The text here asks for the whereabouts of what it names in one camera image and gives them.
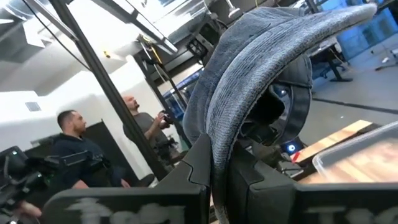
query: wooden table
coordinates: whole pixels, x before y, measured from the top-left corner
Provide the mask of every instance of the wooden table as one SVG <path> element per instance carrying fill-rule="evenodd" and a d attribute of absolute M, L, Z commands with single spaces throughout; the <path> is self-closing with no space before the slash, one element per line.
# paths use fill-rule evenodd
<path fill-rule="evenodd" d="M 372 123 L 359 120 L 300 151 L 297 162 L 344 141 Z M 328 179 L 318 172 L 300 180 L 303 184 L 347 182 L 398 182 L 398 139 L 384 139 L 325 168 Z"/>

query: gray knit cloth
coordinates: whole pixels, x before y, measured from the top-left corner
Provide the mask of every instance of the gray knit cloth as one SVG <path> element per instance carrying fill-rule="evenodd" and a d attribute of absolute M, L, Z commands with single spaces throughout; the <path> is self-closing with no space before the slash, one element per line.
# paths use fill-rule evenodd
<path fill-rule="evenodd" d="M 332 35 L 370 20 L 376 9 L 365 4 L 304 16 L 301 9 L 260 7 L 221 36 L 183 119 L 191 142 L 201 133 L 211 138 L 211 187 L 220 223 L 228 223 L 224 201 L 232 146 L 253 105 L 290 62 Z"/>

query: clear plastic container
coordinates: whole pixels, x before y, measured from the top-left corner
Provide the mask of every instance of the clear plastic container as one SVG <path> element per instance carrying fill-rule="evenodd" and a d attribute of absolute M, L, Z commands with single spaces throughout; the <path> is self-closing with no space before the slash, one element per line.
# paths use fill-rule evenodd
<path fill-rule="evenodd" d="M 312 162 L 329 182 L 398 182 L 398 121 L 327 149 Z"/>

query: man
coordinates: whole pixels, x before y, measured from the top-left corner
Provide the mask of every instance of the man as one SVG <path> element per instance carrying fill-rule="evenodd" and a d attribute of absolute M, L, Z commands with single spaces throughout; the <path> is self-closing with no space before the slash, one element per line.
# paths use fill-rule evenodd
<path fill-rule="evenodd" d="M 162 130 L 169 128 L 170 125 L 164 121 L 165 115 L 159 113 L 153 118 L 148 113 L 138 112 L 139 104 L 133 96 L 124 96 L 123 100 L 149 141 L 150 146 L 159 150 L 168 150 L 170 158 L 177 157 L 179 155 L 178 151 L 166 146 L 169 143 L 169 139 Z M 123 125 L 123 131 L 127 138 L 134 142 L 134 136 L 130 136 L 127 133 L 125 125 Z"/>
<path fill-rule="evenodd" d="M 83 151 L 93 154 L 94 160 L 81 166 L 66 169 L 61 179 L 67 188 L 86 189 L 88 187 L 130 187 L 122 179 L 121 170 L 111 166 L 104 157 L 99 145 L 82 137 L 86 122 L 74 110 L 61 112 L 57 118 L 62 133 L 54 139 L 53 155 L 65 157 Z"/>

